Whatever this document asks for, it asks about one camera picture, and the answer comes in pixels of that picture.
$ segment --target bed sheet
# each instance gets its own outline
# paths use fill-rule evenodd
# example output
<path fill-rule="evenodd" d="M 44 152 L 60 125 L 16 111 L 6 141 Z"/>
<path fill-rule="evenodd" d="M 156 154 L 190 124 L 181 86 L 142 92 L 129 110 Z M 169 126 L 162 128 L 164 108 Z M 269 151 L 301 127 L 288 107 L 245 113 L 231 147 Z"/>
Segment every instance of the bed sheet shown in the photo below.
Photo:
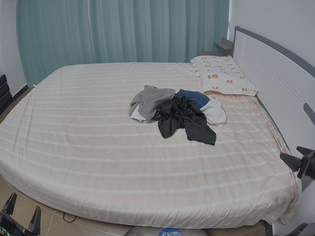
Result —
<path fill-rule="evenodd" d="M 215 146 L 162 138 L 128 111 L 145 84 L 198 91 L 191 64 L 65 66 L 0 124 L 0 173 L 26 195 L 85 218 L 140 226 L 231 228 L 292 219 L 301 182 L 255 97 L 215 96 Z"/>

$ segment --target gray wall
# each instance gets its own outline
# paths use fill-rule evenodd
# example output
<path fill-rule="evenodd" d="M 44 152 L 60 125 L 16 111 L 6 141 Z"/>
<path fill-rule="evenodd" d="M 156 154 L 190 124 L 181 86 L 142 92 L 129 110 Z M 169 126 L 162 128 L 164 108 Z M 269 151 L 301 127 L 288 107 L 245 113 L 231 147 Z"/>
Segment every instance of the gray wall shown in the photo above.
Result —
<path fill-rule="evenodd" d="M 16 1 L 0 0 L 0 74 L 5 74 L 12 95 L 26 85 L 16 34 Z"/>
<path fill-rule="evenodd" d="M 315 0 L 230 0 L 231 41 L 235 26 L 262 35 L 315 66 Z M 315 182 L 302 193 L 292 223 L 273 224 L 275 234 L 285 235 L 301 223 L 315 222 L 314 193 Z"/>

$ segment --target headboard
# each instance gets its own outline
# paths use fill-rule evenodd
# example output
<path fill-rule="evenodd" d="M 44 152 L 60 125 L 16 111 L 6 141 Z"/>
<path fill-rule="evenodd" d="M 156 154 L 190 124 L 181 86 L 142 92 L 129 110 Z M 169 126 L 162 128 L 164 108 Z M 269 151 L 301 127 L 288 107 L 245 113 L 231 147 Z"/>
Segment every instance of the headboard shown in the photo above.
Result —
<path fill-rule="evenodd" d="M 315 149 L 315 68 L 281 45 L 235 27 L 232 57 L 258 88 L 257 96 L 293 156 Z M 302 179 L 302 190 L 311 183 Z"/>

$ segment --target teal curtain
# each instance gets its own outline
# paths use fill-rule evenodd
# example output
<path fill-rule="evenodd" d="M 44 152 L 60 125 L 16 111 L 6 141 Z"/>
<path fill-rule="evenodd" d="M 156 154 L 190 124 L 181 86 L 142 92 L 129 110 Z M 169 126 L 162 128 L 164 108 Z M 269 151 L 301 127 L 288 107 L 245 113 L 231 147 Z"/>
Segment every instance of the teal curtain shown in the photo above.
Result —
<path fill-rule="evenodd" d="M 18 0 L 28 85 L 64 65 L 189 62 L 227 37 L 229 0 Z"/>
<path fill-rule="evenodd" d="M 87 0 L 17 0 L 16 23 L 29 86 L 64 65 L 93 63 Z"/>

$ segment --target clothing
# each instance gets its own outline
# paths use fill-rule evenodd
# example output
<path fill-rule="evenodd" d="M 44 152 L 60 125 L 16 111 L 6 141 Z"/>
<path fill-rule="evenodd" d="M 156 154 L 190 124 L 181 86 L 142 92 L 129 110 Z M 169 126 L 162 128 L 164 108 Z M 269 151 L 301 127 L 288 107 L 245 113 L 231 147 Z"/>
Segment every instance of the clothing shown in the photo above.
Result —
<path fill-rule="evenodd" d="M 178 128 L 184 128 L 188 140 L 215 144 L 216 134 L 208 127 L 206 117 L 198 105 L 186 97 L 175 94 L 173 99 L 159 104 L 153 120 L 158 120 L 163 138 L 172 136 Z"/>
<path fill-rule="evenodd" d="M 142 115 L 139 114 L 138 109 L 139 109 L 139 104 L 136 106 L 136 108 L 134 109 L 130 117 L 138 122 L 147 123 L 148 120 L 146 120 Z"/>
<path fill-rule="evenodd" d="M 223 127 L 223 125 L 225 124 L 226 114 L 220 102 L 206 96 L 201 92 L 188 91 L 183 89 L 180 89 L 177 95 L 193 100 L 198 105 L 201 112 L 203 112 L 206 116 L 208 123 L 215 124 L 218 127 Z"/>
<path fill-rule="evenodd" d="M 150 121 L 156 112 L 157 106 L 164 101 L 172 99 L 174 94 L 175 90 L 171 88 L 157 88 L 145 85 L 144 90 L 132 99 L 129 116 L 132 115 L 135 108 L 139 105 L 139 114 Z"/>

